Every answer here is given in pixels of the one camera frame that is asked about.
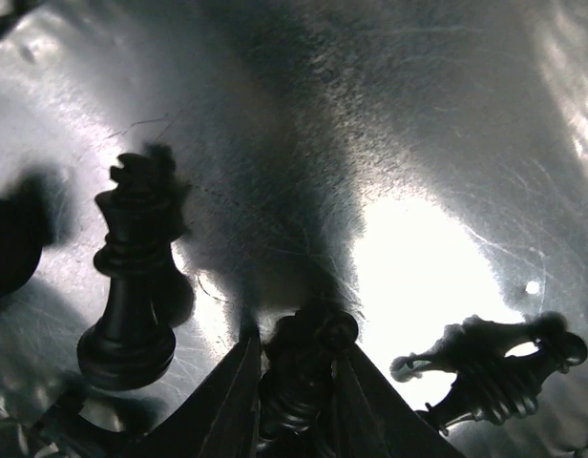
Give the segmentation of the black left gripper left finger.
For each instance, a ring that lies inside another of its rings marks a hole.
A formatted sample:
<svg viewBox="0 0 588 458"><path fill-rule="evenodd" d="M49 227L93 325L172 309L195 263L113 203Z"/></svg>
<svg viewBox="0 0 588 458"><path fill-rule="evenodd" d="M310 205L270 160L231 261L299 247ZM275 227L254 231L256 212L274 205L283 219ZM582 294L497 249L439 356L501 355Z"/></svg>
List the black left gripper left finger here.
<svg viewBox="0 0 588 458"><path fill-rule="evenodd" d="M128 457L250 457L258 420L261 343L245 336L163 423L126 448Z"/></svg>

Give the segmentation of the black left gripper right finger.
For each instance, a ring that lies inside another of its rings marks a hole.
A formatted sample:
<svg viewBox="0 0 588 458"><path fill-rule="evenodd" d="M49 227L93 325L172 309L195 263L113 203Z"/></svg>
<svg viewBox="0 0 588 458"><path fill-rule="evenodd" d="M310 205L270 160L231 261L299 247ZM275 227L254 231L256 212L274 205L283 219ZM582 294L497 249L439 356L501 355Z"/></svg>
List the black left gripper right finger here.
<svg viewBox="0 0 588 458"><path fill-rule="evenodd" d="M414 413L365 355L333 368L334 445L338 457L460 457Z"/></svg>

